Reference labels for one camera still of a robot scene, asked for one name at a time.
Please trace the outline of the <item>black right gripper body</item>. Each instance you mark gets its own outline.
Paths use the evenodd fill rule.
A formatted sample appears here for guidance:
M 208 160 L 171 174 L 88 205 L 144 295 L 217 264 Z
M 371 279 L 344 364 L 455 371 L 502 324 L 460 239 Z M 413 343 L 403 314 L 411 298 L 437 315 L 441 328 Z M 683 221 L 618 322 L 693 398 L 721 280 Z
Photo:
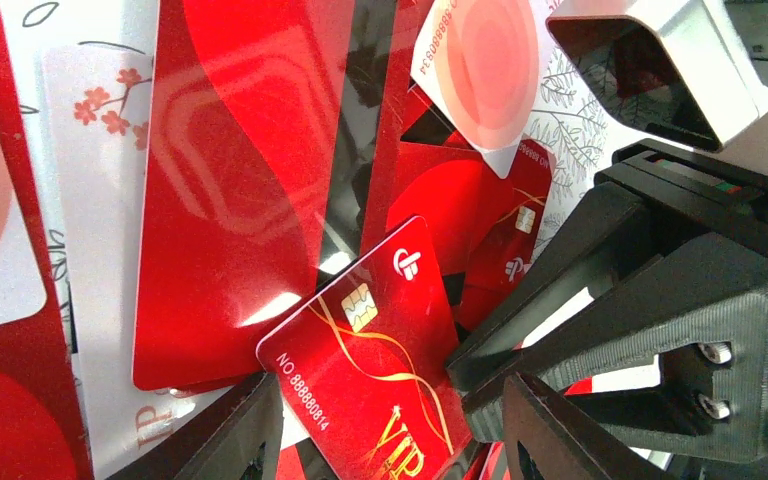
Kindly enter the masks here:
M 618 151 L 594 182 L 630 191 L 652 212 L 654 256 L 633 275 L 708 233 L 768 258 L 768 177 L 647 140 Z M 695 458 L 709 474 L 768 479 L 768 454 L 750 463 Z

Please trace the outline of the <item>red chip card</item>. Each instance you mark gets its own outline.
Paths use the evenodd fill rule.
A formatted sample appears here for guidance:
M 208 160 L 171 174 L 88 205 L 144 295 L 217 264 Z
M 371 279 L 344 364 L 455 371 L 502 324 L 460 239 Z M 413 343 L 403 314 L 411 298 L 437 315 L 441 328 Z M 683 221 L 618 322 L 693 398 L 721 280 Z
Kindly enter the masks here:
M 426 221 L 414 216 L 257 345 L 341 479 L 438 479 L 471 434 L 444 369 L 458 337 Z

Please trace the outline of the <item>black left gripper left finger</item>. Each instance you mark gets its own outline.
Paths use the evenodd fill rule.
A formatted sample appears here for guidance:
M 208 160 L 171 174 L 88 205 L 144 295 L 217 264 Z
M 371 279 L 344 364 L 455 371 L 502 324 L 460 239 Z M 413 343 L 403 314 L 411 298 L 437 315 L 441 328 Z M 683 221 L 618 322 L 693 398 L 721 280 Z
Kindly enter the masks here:
M 283 431 L 277 376 L 228 390 L 114 479 L 273 479 Z

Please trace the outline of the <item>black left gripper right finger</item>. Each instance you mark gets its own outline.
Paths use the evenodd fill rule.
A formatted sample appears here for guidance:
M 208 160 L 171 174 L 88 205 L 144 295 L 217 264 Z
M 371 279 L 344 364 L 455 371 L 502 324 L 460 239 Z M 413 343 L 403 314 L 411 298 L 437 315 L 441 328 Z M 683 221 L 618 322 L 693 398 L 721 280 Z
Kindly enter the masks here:
M 512 479 L 669 479 L 539 378 L 509 375 L 503 428 Z

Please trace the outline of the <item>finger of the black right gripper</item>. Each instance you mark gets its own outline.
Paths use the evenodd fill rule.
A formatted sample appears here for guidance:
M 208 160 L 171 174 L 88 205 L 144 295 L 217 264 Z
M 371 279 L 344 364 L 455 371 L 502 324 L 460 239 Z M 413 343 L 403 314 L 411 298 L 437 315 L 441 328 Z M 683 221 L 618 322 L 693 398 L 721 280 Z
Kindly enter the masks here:
M 584 288 L 598 297 L 654 256 L 652 212 L 611 182 L 588 191 L 517 287 L 448 357 L 459 393 L 477 388 L 513 349 Z
M 553 390 L 659 358 L 657 388 L 578 406 L 623 443 L 734 463 L 768 454 L 768 258 L 708 233 L 509 354 L 463 401 L 474 437 L 503 438 L 502 388 L 529 373 Z

